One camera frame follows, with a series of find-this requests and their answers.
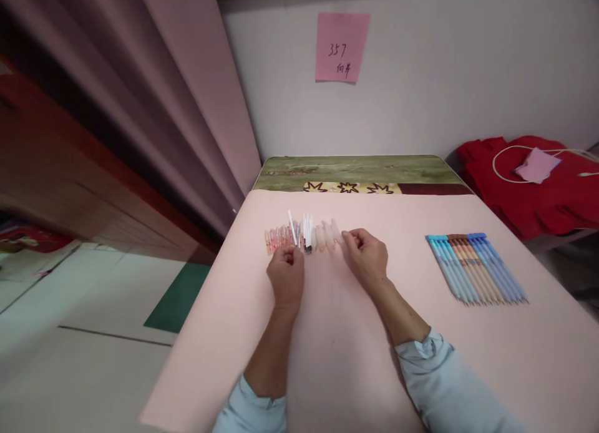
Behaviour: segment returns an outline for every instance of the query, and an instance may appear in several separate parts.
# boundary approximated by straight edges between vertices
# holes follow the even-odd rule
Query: star pattern
[[[318,185],[314,185],[312,182],[306,182],[306,186],[304,187],[305,192],[319,192],[326,193],[328,190],[323,188],[323,183],[320,182]]]
[[[337,186],[337,188],[341,189],[341,193],[357,193],[358,192],[358,190],[356,189],[357,185],[358,185],[357,183],[340,182],[339,185]]]
[[[389,185],[379,185],[378,183],[374,183],[373,187],[367,187],[368,188],[368,194],[373,194],[373,193],[377,193],[377,194],[393,194],[393,191],[391,191],[389,189]]]

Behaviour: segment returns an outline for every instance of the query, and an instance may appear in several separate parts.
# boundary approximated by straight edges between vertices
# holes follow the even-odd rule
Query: green tabletop
[[[264,163],[254,189],[297,192],[303,190],[306,182],[394,182],[465,186],[457,174],[436,155],[365,155],[271,157]]]

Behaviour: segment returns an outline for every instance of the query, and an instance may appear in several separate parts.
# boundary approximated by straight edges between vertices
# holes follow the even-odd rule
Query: table
[[[387,273],[530,432],[596,432],[599,326],[475,195],[252,191],[214,262],[140,416],[208,432],[273,306],[264,229],[288,209],[335,217],[383,239]],[[530,305],[465,307],[451,296],[425,235],[483,231]],[[306,259],[288,371],[290,432],[424,428],[397,377],[384,326],[340,251]]]
[[[472,194],[436,155],[271,157],[253,189],[298,192],[306,182],[393,182],[406,194]]]

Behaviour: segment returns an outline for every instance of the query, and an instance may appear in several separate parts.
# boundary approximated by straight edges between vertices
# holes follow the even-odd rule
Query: row of pencils
[[[427,235],[454,296],[466,305],[529,303],[484,233]]]

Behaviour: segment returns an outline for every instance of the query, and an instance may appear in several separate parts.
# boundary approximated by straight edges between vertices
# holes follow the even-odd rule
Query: pink curtain
[[[216,0],[0,0],[226,235],[260,171]]]

